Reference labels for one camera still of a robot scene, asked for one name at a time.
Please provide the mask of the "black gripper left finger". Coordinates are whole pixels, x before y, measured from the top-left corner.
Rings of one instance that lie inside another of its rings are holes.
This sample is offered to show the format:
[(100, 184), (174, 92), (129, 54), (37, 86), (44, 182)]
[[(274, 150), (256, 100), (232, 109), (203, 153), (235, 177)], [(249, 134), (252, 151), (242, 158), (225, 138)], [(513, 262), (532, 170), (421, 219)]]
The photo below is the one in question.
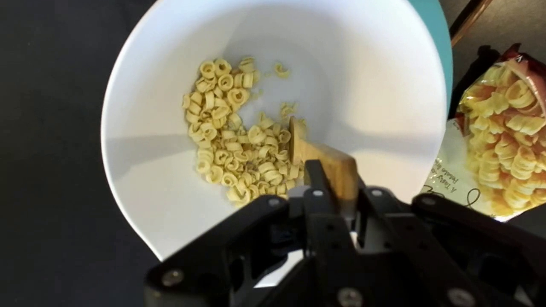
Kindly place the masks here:
[(298, 196), (261, 196), (153, 266), (145, 307), (363, 307), (358, 202), (341, 206), (315, 160), (305, 180)]

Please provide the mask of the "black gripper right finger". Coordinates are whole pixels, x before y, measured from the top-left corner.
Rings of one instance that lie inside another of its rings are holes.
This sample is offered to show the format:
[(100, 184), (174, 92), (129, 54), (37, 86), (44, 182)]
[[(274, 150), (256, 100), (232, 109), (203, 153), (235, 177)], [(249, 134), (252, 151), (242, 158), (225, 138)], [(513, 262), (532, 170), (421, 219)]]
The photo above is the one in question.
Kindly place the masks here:
[(433, 307), (546, 307), (546, 240), (437, 194), (409, 204), (358, 179), (356, 242), (399, 257)]

